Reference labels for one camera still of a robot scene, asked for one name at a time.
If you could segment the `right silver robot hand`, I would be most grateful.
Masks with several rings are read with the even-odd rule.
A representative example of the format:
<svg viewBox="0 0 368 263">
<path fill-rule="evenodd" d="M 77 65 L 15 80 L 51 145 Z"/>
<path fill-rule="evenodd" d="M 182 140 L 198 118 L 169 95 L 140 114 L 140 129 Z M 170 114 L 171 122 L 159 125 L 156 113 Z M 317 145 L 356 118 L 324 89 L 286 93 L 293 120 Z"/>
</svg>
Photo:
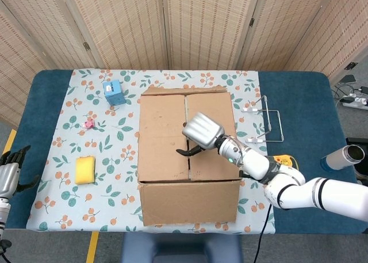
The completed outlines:
<svg viewBox="0 0 368 263">
<path fill-rule="evenodd" d="M 176 149 L 176 152 L 184 157 L 192 157 L 204 150 L 219 150 L 225 136 L 223 126 L 201 112 L 186 123 L 182 133 L 196 144 L 186 151 Z"/>
</svg>

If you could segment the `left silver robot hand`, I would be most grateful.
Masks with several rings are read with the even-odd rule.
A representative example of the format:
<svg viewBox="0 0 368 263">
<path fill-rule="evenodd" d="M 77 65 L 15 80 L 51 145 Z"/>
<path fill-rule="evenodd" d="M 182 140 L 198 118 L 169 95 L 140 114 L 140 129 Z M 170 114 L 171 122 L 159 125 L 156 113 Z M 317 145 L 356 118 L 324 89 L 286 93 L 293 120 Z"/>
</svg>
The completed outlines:
<svg viewBox="0 0 368 263">
<path fill-rule="evenodd" d="M 26 153 L 31 145 L 12 153 L 7 151 L 1 156 L 1 199 L 10 200 L 17 192 L 33 188 L 40 181 L 37 174 L 27 184 L 20 184 L 19 177 Z"/>
</svg>

